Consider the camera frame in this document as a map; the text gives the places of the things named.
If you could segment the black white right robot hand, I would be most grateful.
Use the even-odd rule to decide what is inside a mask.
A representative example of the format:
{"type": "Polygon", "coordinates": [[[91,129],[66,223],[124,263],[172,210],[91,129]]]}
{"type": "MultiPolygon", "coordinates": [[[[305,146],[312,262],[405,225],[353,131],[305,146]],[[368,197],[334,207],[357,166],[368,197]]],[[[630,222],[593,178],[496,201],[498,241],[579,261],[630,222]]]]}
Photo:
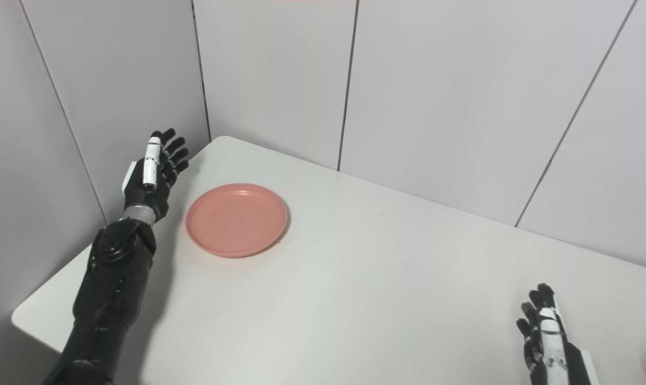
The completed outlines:
{"type": "Polygon", "coordinates": [[[569,341],[555,292],[539,283],[520,306],[524,317],[516,321],[523,336],[523,357],[532,384],[597,384],[589,351],[569,341]]]}

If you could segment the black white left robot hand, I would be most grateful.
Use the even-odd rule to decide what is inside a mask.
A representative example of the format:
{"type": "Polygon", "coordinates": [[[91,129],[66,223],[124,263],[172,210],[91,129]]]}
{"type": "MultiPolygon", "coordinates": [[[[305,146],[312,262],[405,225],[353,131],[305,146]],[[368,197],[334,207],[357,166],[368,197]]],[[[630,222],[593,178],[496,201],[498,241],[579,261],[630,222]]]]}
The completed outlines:
{"type": "Polygon", "coordinates": [[[133,207],[149,212],[142,221],[161,221],[169,210],[169,196],[179,174],[188,167],[186,139],[169,128],[152,132],[144,157],[134,163],[124,180],[124,217],[133,207]]]}

